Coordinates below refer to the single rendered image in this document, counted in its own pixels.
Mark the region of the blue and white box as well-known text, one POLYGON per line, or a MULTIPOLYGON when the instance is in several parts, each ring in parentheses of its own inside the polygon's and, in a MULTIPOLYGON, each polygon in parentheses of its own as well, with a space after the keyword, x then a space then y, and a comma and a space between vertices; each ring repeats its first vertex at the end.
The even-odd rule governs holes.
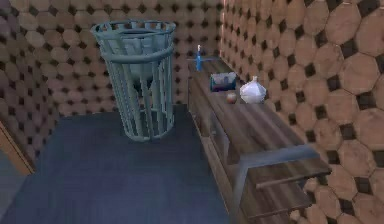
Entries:
POLYGON ((236 88, 236 73, 217 73, 210 76, 210 90, 212 92, 234 90, 236 88))

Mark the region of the brown wooden shelf table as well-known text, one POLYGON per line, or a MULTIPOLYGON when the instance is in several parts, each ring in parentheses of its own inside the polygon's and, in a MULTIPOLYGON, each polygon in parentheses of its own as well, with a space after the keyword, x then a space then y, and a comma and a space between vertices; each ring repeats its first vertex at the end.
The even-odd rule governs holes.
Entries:
POLYGON ((305 182, 330 167, 268 105, 211 91, 210 76, 231 70, 222 60, 188 69, 188 109, 230 224, 293 224, 290 213, 312 205, 305 182))

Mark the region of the grey-blue slatted laundry basket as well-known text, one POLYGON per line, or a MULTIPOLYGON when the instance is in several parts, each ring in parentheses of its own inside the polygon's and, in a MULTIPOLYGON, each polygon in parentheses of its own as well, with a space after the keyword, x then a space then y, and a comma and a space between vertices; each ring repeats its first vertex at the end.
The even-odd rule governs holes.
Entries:
POLYGON ((160 139, 173 128, 172 55, 176 24, 129 19, 94 25, 125 134, 160 139))

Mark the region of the brown wooden door frame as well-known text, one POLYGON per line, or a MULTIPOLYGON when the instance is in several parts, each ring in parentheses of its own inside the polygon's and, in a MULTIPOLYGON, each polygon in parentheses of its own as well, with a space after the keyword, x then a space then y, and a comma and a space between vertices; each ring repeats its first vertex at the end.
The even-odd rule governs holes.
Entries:
POLYGON ((30 175, 35 171, 33 164, 23 154, 2 121, 0 121, 0 150, 21 174, 30 175))

